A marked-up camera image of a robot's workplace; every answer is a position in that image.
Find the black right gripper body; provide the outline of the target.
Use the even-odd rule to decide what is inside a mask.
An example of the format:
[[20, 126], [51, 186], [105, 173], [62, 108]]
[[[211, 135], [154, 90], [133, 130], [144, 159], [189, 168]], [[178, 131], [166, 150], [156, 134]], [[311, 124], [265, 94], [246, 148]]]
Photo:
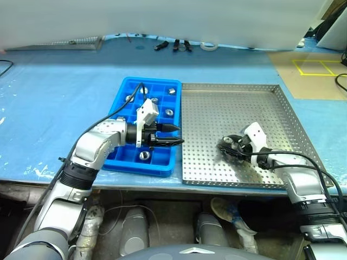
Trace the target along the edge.
[[253, 148], [251, 146], [251, 139], [248, 135], [240, 136], [239, 142], [236, 142], [236, 149], [243, 155], [243, 160], [251, 163], [251, 153], [253, 153]]

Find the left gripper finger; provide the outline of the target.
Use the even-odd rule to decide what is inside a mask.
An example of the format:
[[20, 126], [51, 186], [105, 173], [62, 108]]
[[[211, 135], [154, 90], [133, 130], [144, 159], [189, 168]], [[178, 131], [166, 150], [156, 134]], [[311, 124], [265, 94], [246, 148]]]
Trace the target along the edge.
[[174, 136], [155, 139], [155, 147], [178, 146], [182, 143], [184, 143], [184, 139], [174, 137]]
[[159, 132], [175, 132], [180, 130], [178, 126], [169, 123], [157, 123], [156, 129]]

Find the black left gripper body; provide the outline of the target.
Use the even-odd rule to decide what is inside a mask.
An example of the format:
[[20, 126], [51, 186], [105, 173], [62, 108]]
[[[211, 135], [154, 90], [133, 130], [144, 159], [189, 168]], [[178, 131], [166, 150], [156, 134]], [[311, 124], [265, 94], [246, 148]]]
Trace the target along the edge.
[[156, 133], [158, 131], [158, 123], [152, 123], [151, 125], [144, 125], [143, 127], [143, 146], [151, 149], [158, 147], [158, 140]]

